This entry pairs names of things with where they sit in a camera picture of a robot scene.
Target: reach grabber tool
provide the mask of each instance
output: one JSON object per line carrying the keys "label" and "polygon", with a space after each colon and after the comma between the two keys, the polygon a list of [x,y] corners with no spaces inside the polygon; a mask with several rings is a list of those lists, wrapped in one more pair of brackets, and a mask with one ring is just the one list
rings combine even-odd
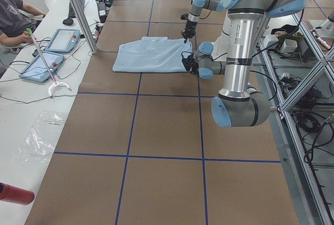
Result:
{"label": "reach grabber tool", "polygon": [[57,81],[57,80],[56,80],[56,78],[53,76],[53,74],[52,74],[52,72],[51,72],[51,69],[52,69],[52,68],[50,69],[49,66],[47,65],[47,62],[46,62],[46,60],[45,60],[45,58],[44,58],[44,55],[43,55],[43,53],[42,53],[42,51],[41,51],[39,45],[37,44],[36,39],[35,39],[35,37],[33,36],[31,29],[30,29],[30,28],[27,28],[27,32],[28,32],[28,35],[31,37],[31,39],[32,39],[32,41],[33,41],[33,44],[35,45],[35,47],[36,47],[36,49],[37,49],[39,55],[41,56],[41,59],[42,59],[44,65],[45,65],[45,67],[46,67],[46,70],[49,72],[50,77],[51,77],[51,79],[52,79],[52,84],[51,84],[51,86],[49,86],[49,88],[48,88],[48,90],[47,90],[48,93],[49,93],[49,95],[50,95],[50,97],[51,97],[51,98],[53,97],[53,95],[52,95],[52,89],[55,88],[55,87],[66,87],[66,88],[68,88],[70,91],[72,91],[71,88],[69,87],[69,85],[68,85],[67,83],[65,83],[65,82],[61,82],[61,81]]}

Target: white desk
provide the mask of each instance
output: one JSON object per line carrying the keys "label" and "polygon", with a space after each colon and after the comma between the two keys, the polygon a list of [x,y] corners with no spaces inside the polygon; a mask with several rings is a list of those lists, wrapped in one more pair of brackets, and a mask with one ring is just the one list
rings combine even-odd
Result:
{"label": "white desk", "polygon": [[[52,37],[58,28],[80,29],[78,20],[74,19],[72,26],[65,26],[62,21],[67,18],[69,0],[58,0],[55,6],[42,21],[34,35],[38,40],[45,37]],[[88,24],[93,24],[99,20],[96,3],[94,0],[85,0],[85,15]],[[16,61],[30,62],[33,59],[32,53],[34,46],[23,49],[16,57]],[[85,74],[90,60],[89,47],[85,43],[76,52],[75,57],[81,61],[78,70],[66,79],[59,80],[66,82],[72,88],[72,92],[66,88],[57,89],[55,95],[76,94],[78,86]],[[78,61],[69,58],[62,64],[57,73],[63,77],[75,70]],[[24,65],[12,65],[18,71],[22,71]],[[8,69],[0,81],[16,79],[18,73]],[[0,82],[0,93],[3,97],[33,101],[48,97],[47,89],[51,85],[51,80],[44,84],[36,84],[24,80],[15,80],[10,82]],[[13,162],[13,156],[18,147],[23,143],[30,128],[35,123],[37,117],[42,111],[65,112],[71,109],[75,97],[61,97],[47,99],[31,104],[16,103],[0,98],[0,182],[38,192],[47,167],[38,164],[20,164]],[[30,212],[32,204],[28,206],[0,202],[0,225],[20,225],[24,224]]]}

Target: keyboard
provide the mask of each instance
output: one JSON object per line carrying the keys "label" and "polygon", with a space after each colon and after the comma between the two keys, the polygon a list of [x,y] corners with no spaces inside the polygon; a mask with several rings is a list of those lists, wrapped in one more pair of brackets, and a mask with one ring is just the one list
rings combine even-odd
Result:
{"label": "keyboard", "polygon": [[[85,7],[85,0],[79,0],[79,2],[83,9]],[[76,18],[71,2],[69,3],[69,7],[68,7],[68,18]]]}

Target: red cylinder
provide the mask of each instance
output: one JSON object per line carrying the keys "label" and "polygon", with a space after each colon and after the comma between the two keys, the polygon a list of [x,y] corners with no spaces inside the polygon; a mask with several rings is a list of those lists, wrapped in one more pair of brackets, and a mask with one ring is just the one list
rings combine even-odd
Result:
{"label": "red cylinder", "polygon": [[35,198],[35,194],[29,190],[0,183],[0,200],[9,203],[28,205]]}

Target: hand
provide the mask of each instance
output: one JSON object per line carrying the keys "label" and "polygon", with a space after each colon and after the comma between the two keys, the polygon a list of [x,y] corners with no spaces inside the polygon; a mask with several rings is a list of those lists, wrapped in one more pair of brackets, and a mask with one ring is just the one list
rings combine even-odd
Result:
{"label": "hand", "polygon": [[24,31],[23,34],[20,35],[22,43],[32,43],[31,36],[29,36],[27,31]]}

